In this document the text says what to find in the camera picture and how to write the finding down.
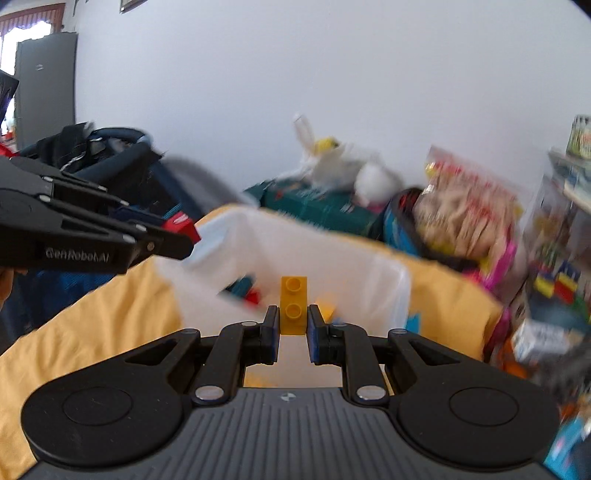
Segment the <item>yellow blanket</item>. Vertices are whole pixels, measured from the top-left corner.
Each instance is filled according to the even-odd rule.
[[[412,275],[410,313],[421,314],[421,334],[480,359],[501,314],[492,297],[436,263],[396,254],[376,242],[343,238],[396,255]],[[18,478],[35,462],[20,412],[36,388],[182,327],[173,288],[148,260],[19,339],[0,357],[0,478]]]

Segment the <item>green box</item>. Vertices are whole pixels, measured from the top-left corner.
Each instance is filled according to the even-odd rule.
[[[320,193],[300,181],[266,181],[246,190],[262,207],[314,226],[382,240],[383,212],[355,205],[350,193]]]

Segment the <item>red curtain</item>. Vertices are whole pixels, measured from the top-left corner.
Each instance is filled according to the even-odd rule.
[[[59,32],[65,6],[66,4],[45,5],[4,15],[0,17],[0,36],[3,37],[13,28],[31,28],[41,21],[51,24],[51,33]]]

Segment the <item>white plush toy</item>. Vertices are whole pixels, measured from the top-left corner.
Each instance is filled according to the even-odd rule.
[[[295,117],[294,126],[304,149],[300,169],[281,178],[307,180],[321,192],[355,192],[362,206],[385,203],[402,189],[400,178],[384,166],[378,152],[332,137],[316,140],[304,115]]]

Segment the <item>food package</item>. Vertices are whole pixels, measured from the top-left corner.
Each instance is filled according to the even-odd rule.
[[[413,210],[418,233],[430,248],[477,260],[490,273],[514,237],[519,189],[436,147],[426,172],[429,185]]]

